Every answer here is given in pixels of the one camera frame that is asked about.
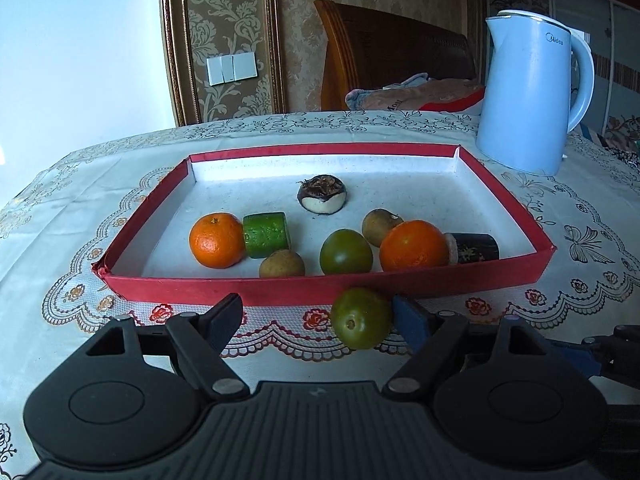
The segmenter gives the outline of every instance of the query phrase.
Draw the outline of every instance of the orange fruit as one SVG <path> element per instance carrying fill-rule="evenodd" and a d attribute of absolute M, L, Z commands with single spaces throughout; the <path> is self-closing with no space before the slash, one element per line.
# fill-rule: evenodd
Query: orange fruit
<path fill-rule="evenodd" d="M 189 247 L 205 267 L 231 267 L 244 257 L 242 224 L 229 213 L 205 215 L 191 228 Z"/>
<path fill-rule="evenodd" d="M 382 270 L 448 264 L 449 247 L 444 234 L 424 220 L 411 220 L 397 225 L 380 244 Z"/>

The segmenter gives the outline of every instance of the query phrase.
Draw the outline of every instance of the wooden headboard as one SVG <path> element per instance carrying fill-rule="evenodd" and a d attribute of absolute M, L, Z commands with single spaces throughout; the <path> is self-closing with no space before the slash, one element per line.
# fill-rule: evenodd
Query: wooden headboard
<path fill-rule="evenodd" d="M 348 110 L 344 97 L 354 88 L 382 88 L 420 72 L 436 79 L 476 77 L 462 34 L 379 10 L 314 3 L 328 38 L 322 110 Z"/>

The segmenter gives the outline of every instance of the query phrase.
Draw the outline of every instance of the cucumber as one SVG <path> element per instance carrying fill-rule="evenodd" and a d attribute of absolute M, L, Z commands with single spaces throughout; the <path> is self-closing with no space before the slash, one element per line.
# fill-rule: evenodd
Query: cucumber
<path fill-rule="evenodd" d="M 291 246 L 283 212 L 247 215 L 242 219 L 242 232 L 250 258 L 266 258 Z"/>

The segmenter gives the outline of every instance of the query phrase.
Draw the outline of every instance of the table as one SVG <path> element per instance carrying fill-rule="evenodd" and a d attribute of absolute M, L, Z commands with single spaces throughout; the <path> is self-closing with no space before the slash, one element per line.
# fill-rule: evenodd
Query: table
<path fill-rule="evenodd" d="M 111 316 L 162 323 L 205 307 L 121 300 L 90 271 L 149 191 L 190 153 L 302 142 L 440 142 L 472 152 L 530 211 L 558 247 L 535 284 L 423 301 L 474 322 L 516 313 L 543 335 L 579 342 L 640 324 L 640 174 L 569 135 L 561 171 L 533 177 L 486 160 L 478 118 L 432 112 L 321 112 L 215 121 L 115 140 L 66 156 L 0 210 L 0 480 L 37 462 L 22 425 L 37 386 Z M 514 124 L 514 135 L 517 124 Z M 245 308 L 223 356 L 254 388 L 259 380 L 385 382 L 406 361 L 397 334 L 351 352 L 333 335 L 328 306 Z M 167 367 L 155 358 L 154 364 Z M 637 391 L 592 379 L 609 402 Z"/>

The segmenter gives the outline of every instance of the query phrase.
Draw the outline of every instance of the kettle handle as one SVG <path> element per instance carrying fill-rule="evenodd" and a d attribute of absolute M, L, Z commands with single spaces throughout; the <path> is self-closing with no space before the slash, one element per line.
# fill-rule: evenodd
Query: kettle handle
<path fill-rule="evenodd" d="M 591 49 L 587 42 L 573 31 L 571 33 L 571 50 L 578 59 L 580 84 L 578 85 L 578 95 L 575 103 L 571 107 L 571 110 L 569 110 L 568 132 L 573 130 L 584 117 L 585 113 L 587 113 L 587 108 L 589 108 L 591 97 L 593 96 L 593 82 L 595 79 Z"/>

